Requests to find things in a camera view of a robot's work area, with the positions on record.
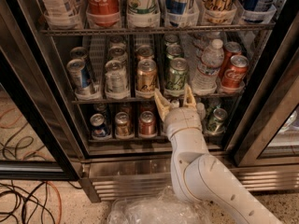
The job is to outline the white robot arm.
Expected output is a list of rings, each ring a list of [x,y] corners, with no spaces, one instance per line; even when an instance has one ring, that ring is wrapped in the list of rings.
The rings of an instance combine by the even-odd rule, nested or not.
[[[282,224],[219,159],[209,153],[201,117],[189,86],[184,87],[182,107],[173,106],[159,91],[154,92],[154,100],[171,142],[171,180],[179,200],[191,203],[212,201],[236,224]]]

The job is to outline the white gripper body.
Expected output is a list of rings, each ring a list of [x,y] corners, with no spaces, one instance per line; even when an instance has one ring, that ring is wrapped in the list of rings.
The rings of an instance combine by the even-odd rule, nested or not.
[[[202,132],[200,116],[195,109],[180,107],[171,110],[165,117],[164,128],[168,138],[178,132]]]

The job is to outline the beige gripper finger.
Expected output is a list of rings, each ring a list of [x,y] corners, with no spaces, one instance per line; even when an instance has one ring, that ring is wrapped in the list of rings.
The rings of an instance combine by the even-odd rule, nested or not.
[[[188,108],[196,108],[196,101],[189,84],[184,86],[183,106]]]
[[[171,103],[163,97],[158,89],[154,92],[154,100],[161,120],[165,120],[172,108]]]

